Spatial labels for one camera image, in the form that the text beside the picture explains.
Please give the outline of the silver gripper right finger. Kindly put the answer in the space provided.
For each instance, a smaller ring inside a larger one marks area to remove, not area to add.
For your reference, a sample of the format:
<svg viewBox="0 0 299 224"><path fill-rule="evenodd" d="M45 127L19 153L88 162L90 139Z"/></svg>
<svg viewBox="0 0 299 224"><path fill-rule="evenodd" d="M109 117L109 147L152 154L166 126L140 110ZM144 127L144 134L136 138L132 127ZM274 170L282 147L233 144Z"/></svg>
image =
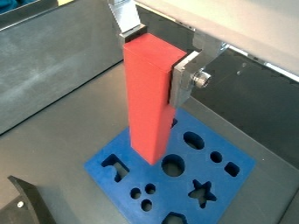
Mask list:
<svg viewBox="0 0 299 224"><path fill-rule="evenodd" d="M201 31L193 33L192 45L196 50L189 52L172 67L169 104L176 109L190 97L193 87L206 87L210 75L204 71L204 67L220 56L229 46L225 42Z"/></svg>

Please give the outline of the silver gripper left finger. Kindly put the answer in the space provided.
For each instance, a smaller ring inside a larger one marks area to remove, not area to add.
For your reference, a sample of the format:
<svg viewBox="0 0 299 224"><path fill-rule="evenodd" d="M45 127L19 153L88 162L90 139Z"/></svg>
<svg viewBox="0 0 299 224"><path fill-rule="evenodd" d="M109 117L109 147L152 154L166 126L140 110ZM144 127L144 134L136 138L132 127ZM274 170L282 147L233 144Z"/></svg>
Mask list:
<svg viewBox="0 0 299 224"><path fill-rule="evenodd" d="M120 29L120 46L124 46L146 33L146 27L141 24L133 0L106 0L106 3Z"/></svg>

